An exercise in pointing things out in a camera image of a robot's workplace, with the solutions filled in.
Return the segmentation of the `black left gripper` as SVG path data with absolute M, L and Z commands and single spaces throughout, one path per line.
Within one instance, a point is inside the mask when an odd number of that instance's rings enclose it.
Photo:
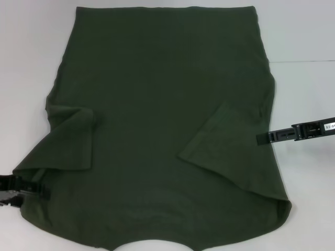
M 50 189 L 40 182 L 26 181 L 15 175 L 0 175 L 0 207 L 20 208 L 22 196 L 37 196 L 49 200 Z

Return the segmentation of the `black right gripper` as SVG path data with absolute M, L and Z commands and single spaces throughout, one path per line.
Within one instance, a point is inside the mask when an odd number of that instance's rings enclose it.
M 272 144 L 287 140 L 306 140 L 335 135 L 335 117 L 292 125 L 291 128 L 258 134 L 257 144 Z

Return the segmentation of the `dark green shirt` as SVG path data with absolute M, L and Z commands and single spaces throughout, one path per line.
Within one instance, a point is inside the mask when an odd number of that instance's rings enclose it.
M 268 131 L 275 81 L 253 6 L 84 8 L 46 98 L 50 133 L 14 169 L 22 217 L 114 250 L 255 238 L 291 210 Z

